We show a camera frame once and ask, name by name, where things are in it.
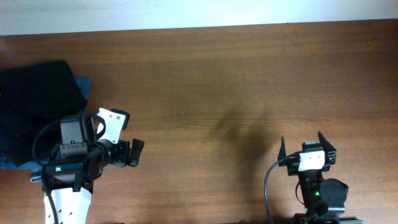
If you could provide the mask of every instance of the white wall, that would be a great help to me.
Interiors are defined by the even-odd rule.
[[[0,0],[0,35],[398,18],[398,0]]]

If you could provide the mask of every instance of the black cloth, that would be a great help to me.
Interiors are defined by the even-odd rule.
[[[47,124],[83,110],[87,101],[64,60],[0,72],[0,153],[19,166],[32,160],[32,143]],[[38,157],[61,140],[60,128],[37,143]]]

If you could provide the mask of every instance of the blue fabric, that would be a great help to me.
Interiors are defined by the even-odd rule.
[[[80,91],[83,93],[85,99],[88,99],[88,94],[90,92],[91,78],[90,77],[75,77],[76,84],[78,85]],[[0,157],[0,167],[3,169],[31,169],[37,170],[40,169],[40,165],[36,162],[27,162],[19,167],[15,166],[15,164],[8,159],[7,157]]]

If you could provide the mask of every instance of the wood grain surface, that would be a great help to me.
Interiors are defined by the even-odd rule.
[[[337,148],[326,178],[349,185],[344,216],[398,220],[398,21],[0,37],[0,68],[65,59],[93,78],[88,111],[131,114],[136,168],[108,166],[87,223],[264,221],[277,159],[317,139]],[[0,222],[44,223],[29,171],[0,171]],[[274,219],[303,213],[297,177],[269,179]]]

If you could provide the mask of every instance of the brown wooden tabletop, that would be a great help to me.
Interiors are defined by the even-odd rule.
[[[0,37],[0,68],[65,59],[91,77],[88,111],[131,114],[136,168],[107,166],[87,223],[264,221],[264,176],[322,131],[345,217],[398,220],[398,20]],[[44,223],[26,170],[0,171],[0,222]],[[297,177],[269,179],[274,219],[303,213]]]

